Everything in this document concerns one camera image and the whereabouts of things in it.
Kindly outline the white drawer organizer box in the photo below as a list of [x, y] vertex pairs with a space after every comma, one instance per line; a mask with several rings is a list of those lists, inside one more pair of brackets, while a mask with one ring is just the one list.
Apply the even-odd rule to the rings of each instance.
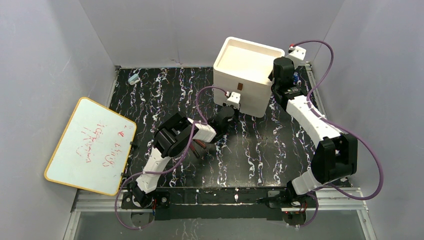
[[272, 95], [274, 60], [284, 55], [280, 48], [227, 37], [213, 64], [213, 85], [240, 94], [240, 113], [262, 118]]

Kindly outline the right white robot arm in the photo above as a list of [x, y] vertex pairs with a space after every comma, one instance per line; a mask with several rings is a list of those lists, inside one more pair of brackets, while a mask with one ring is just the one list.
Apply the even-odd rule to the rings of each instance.
[[291, 59], [278, 57], [269, 75], [275, 101], [299, 123], [315, 145], [310, 167], [286, 185], [284, 196], [289, 201], [355, 174], [358, 160], [357, 138], [326, 123], [324, 116], [308, 104], [305, 92], [294, 84], [294, 71]]

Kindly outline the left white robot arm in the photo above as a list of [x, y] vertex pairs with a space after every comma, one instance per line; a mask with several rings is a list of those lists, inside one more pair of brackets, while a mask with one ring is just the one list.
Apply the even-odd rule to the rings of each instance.
[[151, 204], [150, 193], [155, 191], [161, 175], [165, 174], [168, 162], [179, 155], [177, 166], [185, 159], [193, 141], [216, 143], [227, 132], [236, 110], [222, 107], [207, 121], [195, 121], [178, 112], [160, 125], [154, 134], [150, 157], [137, 179], [129, 185], [128, 191], [135, 201], [144, 208]]

